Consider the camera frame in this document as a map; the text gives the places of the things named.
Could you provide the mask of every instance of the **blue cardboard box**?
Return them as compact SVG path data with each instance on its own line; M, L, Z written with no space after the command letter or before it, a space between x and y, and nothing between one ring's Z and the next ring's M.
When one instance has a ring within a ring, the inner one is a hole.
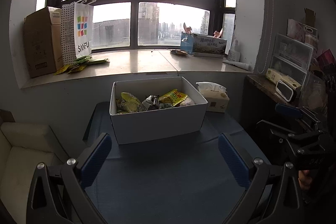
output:
M224 57L226 40L214 38L204 34L181 33L182 51L194 56Z

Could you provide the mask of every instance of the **white shopping bag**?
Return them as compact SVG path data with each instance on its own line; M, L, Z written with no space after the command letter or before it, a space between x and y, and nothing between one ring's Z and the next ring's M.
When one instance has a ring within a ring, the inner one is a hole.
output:
M93 6L90 4L95 1L79 0L62 5L61 43L65 65L91 54Z

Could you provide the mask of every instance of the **screw head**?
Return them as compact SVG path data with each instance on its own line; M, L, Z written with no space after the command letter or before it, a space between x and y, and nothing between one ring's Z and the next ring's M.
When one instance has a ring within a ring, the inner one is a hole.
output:
M289 168L289 169L292 169L294 167L293 163L291 162L286 162L286 167Z
M255 164L258 164L258 165L262 165L264 162L261 158L255 158L253 161Z
M40 162L40 163L37 165L37 168L38 168L38 169L42 169L42 168L44 168L44 163L43 163L43 162Z
M74 165L75 163L76 163L76 159L71 158L67 160L67 165Z

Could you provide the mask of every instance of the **sofa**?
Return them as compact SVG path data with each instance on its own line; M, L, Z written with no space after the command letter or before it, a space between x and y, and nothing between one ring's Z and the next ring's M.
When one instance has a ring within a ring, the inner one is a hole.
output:
M49 126L4 122L0 126L2 209L17 224L25 224L29 187L37 164L59 165L68 158Z

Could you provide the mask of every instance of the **building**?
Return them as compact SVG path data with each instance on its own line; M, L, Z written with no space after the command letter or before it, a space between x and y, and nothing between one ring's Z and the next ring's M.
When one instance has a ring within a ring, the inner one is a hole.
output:
M161 31L162 31L162 32L168 32L168 23L163 22L163 23L161 24Z
M171 33L175 32L175 25L174 25L174 23L170 24L169 30L170 30Z
M140 2L138 14L138 42L140 44L158 43L159 13L160 7L157 3Z
M201 29L199 31L200 34L208 34L208 27L209 27L209 17L210 13L208 11L204 11L204 16L202 18Z
M107 20L92 24L92 47L129 46L130 19Z

